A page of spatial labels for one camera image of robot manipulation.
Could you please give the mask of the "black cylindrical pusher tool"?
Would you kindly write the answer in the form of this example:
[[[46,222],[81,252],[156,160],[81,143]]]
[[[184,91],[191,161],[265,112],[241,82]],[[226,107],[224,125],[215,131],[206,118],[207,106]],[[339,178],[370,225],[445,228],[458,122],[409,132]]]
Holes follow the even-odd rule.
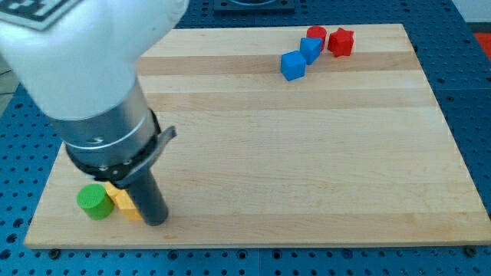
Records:
[[[127,193],[147,225],[157,226],[166,221],[169,209],[150,170],[138,173],[130,181]]]

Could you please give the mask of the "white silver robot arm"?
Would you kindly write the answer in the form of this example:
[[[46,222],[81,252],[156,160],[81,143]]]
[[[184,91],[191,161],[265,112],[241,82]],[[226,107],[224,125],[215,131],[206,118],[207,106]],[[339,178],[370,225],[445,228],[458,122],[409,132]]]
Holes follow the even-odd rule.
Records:
[[[1,3],[1,54],[92,179],[128,192],[143,220],[168,208],[150,171],[174,127],[161,129],[137,78],[138,58],[168,34],[188,0]]]

